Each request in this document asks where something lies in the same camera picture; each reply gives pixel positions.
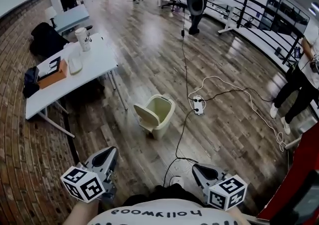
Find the brown box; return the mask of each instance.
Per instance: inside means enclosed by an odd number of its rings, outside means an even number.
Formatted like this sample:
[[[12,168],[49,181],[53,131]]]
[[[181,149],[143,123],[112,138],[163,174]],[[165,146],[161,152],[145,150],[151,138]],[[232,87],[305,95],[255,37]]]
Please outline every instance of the brown box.
[[[44,79],[38,81],[37,83],[40,86],[40,89],[44,89],[45,87],[50,86],[64,78],[66,78],[68,73],[68,65],[66,64],[65,60],[60,61],[59,71],[55,72],[54,74],[45,77]]]

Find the white tumbler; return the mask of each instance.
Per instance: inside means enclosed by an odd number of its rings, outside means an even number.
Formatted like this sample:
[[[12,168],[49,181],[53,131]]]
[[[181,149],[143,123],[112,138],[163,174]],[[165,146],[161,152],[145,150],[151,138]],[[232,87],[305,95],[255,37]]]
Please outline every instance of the white tumbler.
[[[84,52],[87,52],[90,50],[90,41],[88,37],[88,33],[86,31],[86,28],[79,28],[75,31],[75,36],[78,39],[82,50]]]

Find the ar tag cube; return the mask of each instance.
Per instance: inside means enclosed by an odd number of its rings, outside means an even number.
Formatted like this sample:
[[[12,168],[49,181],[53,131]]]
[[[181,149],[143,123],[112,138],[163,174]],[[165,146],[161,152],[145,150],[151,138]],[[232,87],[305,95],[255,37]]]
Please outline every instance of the ar tag cube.
[[[209,188],[208,203],[226,211],[243,202],[246,191],[247,184],[245,181],[235,175]]]
[[[70,167],[62,176],[68,192],[75,198],[89,203],[105,192],[99,176],[91,171]]]

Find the open trash can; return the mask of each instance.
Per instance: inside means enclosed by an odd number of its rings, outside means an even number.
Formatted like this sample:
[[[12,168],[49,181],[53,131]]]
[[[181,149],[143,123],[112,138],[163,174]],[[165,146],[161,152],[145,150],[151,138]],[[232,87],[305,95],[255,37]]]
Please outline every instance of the open trash can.
[[[145,106],[134,105],[134,109],[140,117],[140,126],[152,133],[155,139],[161,139],[174,113],[175,102],[167,94],[156,94]]]

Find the white shirt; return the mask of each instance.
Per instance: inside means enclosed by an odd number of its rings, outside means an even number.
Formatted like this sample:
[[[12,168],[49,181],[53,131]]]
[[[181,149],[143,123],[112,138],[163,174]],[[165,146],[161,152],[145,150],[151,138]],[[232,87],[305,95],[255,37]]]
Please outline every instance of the white shirt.
[[[159,199],[132,207],[114,208],[93,218],[88,225],[200,225],[240,224],[230,214],[181,199]]]
[[[312,54],[319,54],[319,28],[316,25],[308,25],[305,31],[305,38],[308,43],[312,46]],[[302,72],[307,77],[308,81],[316,88],[319,88],[319,74],[314,73],[310,67],[310,61],[306,54],[304,54],[298,66],[302,69]]]

